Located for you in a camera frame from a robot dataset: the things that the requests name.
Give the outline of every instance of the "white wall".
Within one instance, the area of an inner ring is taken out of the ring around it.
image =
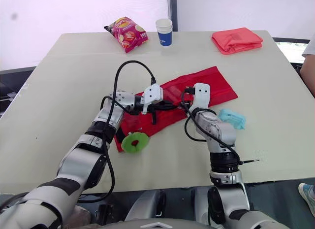
[[[178,31],[247,27],[273,37],[310,39],[315,0],[177,0]]]
[[[0,70],[36,66],[62,33],[104,32],[123,16],[155,31],[167,0],[0,0]]]

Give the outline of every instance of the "white table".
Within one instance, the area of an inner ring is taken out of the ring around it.
[[[180,75],[218,66],[239,98],[215,106],[244,114],[237,131],[245,182],[314,177],[314,98],[266,31],[261,49],[222,55],[211,32],[173,34],[162,47],[156,33],[125,54],[109,33],[63,34],[35,69],[0,119],[0,192],[29,191],[56,176],[60,160],[90,126],[100,100],[113,89],[121,63],[144,62],[163,84]],[[150,84],[144,69],[124,68],[119,88],[140,92]],[[210,185],[205,143],[189,140],[184,120],[151,137],[138,154],[118,153],[111,144],[115,191]],[[189,131],[196,136],[192,125]],[[88,193],[106,192],[110,175]]]

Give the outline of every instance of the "cable connector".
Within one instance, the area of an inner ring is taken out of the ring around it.
[[[155,77],[152,77],[151,78],[151,85],[155,84],[157,82],[156,78]]]
[[[195,88],[194,87],[186,87],[185,88],[185,93],[194,95],[195,94]]]

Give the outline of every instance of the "blue label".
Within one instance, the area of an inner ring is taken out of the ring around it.
[[[169,46],[172,44],[172,32],[170,33],[159,33],[158,32],[158,37],[159,37],[159,42],[163,46]]]

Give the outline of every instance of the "person's arm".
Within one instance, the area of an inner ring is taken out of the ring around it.
[[[300,74],[305,85],[315,97],[315,55],[307,55]]]

